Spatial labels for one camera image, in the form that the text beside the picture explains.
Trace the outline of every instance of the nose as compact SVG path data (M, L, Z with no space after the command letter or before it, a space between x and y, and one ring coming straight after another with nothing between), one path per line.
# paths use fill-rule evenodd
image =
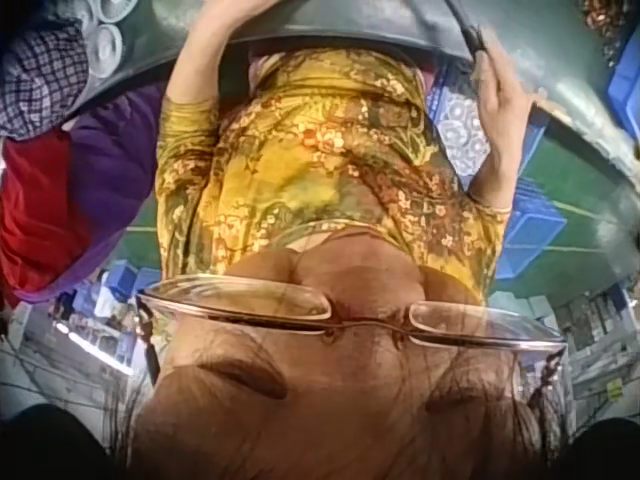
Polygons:
M333 313L344 320L393 320L398 311L424 300L420 284L372 267L353 267L310 281L309 286L324 293Z

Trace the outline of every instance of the fluorescent light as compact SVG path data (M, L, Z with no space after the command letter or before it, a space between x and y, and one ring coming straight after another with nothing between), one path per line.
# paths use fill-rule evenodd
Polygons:
M64 323L56 323L56 328L60 330L62 333L67 335L69 333L69 329Z
M73 343L79 345L80 348L82 348L89 355L92 355L92 356L96 357L98 360L100 360L103 363L106 363L111 368L115 368L116 370L124 373L125 375L129 375L129 376L133 375L133 370L130 367L127 367L126 365L123 365L122 363L118 362L111 355L107 355L102 350L100 350L98 347L96 347L94 345L91 345L89 342L87 342L83 338L80 338L75 333L71 332L69 334L69 339Z

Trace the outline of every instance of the eyeglasses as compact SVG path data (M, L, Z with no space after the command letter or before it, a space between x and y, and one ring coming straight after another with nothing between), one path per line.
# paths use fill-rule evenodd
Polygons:
M420 301L385 318L342 319L330 301L300 285L222 275L185 275L161 281L138 294L152 310L188 314L226 324L298 334L336 335L350 328L379 327L418 345L564 350L555 330L516 313L453 303Z

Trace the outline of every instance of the red cloth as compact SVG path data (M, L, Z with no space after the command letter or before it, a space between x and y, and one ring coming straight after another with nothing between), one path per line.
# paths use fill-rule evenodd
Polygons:
M37 292L58 278L90 243L88 221L68 198L71 138L54 129L33 140L5 140L0 188L0 288Z

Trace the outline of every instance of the yellow floral blouse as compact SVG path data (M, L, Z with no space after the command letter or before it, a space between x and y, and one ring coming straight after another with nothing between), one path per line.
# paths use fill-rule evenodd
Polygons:
M267 246L368 226L484 298L508 214L462 190L426 118L418 70L317 49L269 57L252 75L252 100L222 123L211 103L164 101L165 277L224 273Z

